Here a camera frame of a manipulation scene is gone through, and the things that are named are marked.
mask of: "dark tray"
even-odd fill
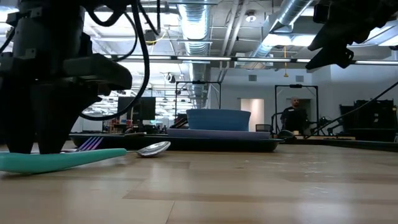
[[[396,142],[358,141],[344,139],[344,137],[340,139],[296,139],[290,142],[283,142],[282,144],[336,146],[355,149],[369,149],[375,151],[398,152],[398,143]]]
[[[207,152],[273,152],[281,139],[258,141],[202,139],[202,138],[171,138],[167,135],[156,134],[142,137],[125,138],[120,134],[71,134],[70,139],[76,146],[81,146],[90,137],[104,137],[98,149],[125,148],[138,150],[151,144],[170,141],[168,151],[207,151]]]

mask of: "teal spatula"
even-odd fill
[[[0,171],[20,174],[53,172],[126,155],[125,149],[101,149],[63,154],[0,153]]]

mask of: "pipe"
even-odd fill
[[[263,30],[264,40],[272,30],[281,28],[283,26],[291,26],[303,13],[303,11],[312,3],[313,0],[284,0],[280,6],[280,10],[271,16],[268,16],[264,25]],[[255,51],[251,54],[251,57],[264,58],[272,50],[273,46],[265,45],[264,40],[260,43]],[[243,67],[253,69],[257,63],[247,63]]]
[[[239,15],[238,21],[236,23],[236,26],[234,28],[234,32],[233,32],[232,37],[231,37],[231,43],[229,43],[229,47],[228,47],[228,51],[226,52],[226,56],[230,56],[231,52],[232,52],[232,49],[234,48],[235,40],[236,40],[236,37],[238,36],[239,29],[241,27],[242,21],[243,21],[245,15],[246,15],[246,7],[247,7],[248,4],[249,4],[249,0],[243,0],[243,4],[242,4],[241,11],[240,11],[240,15]]]
[[[185,40],[206,40],[209,36],[210,6],[199,4],[180,4],[178,10],[181,15],[181,28]],[[209,43],[186,42],[185,50],[191,56],[209,54]],[[191,63],[189,71],[192,81],[207,81],[210,77],[210,66],[203,63]],[[192,85],[197,108],[206,106],[204,91],[208,85]]]
[[[285,0],[279,10],[278,21],[284,26],[292,25],[309,7],[313,0]]]
[[[224,56],[224,54],[225,54],[226,46],[228,45],[229,36],[231,35],[232,26],[234,25],[236,11],[238,10],[238,4],[239,4],[239,0],[234,0],[232,9],[231,9],[231,18],[229,19],[228,26],[226,28],[223,47],[221,48],[220,56]]]

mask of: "computer monitor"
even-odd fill
[[[120,96],[118,98],[118,112],[125,109],[133,99],[134,97],[132,96]],[[141,97],[139,104],[127,112],[127,119],[154,120],[155,111],[156,97]]]

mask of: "person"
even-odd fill
[[[280,117],[282,129],[288,131],[298,131],[300,134],[303,134],[305,126],[308,122],[307,112],[305,109],[301,109],[299,107],[300,100],[297,97],[292,97],[290,99],[290,104],[292,106],[286,108]]]

